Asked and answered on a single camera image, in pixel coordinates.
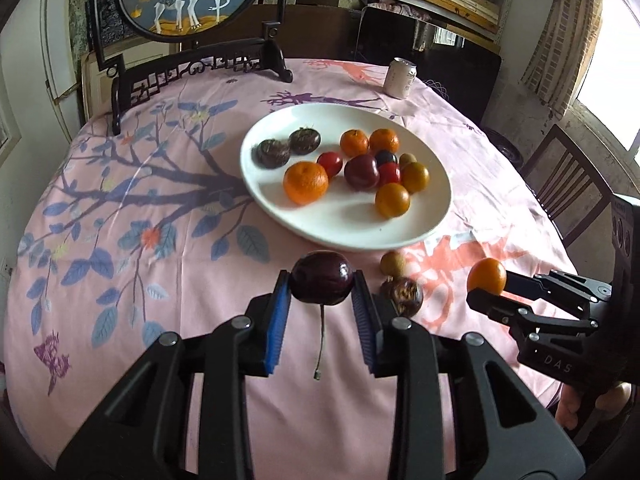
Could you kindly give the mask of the person right hand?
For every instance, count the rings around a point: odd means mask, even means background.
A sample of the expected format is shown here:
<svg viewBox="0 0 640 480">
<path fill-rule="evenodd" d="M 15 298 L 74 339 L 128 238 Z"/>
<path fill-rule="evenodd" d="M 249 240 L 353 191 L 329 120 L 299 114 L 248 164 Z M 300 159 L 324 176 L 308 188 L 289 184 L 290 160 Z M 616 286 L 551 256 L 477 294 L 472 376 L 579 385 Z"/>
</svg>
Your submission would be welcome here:
<svg viewBox="0 0 640 480">
<path fill-rule="evenodd" d="M 620 414 L 631 396 L 632 385 L 621 382 L 610 391 L 597 398 L 594 407 L 602 420 L 610 420 Z M 555 419 L 564 428 L 574 430 L 578 426 L 578 410 L 582 405 L 582 395 L 569 385 L 562 385 Z"/>
</svg>

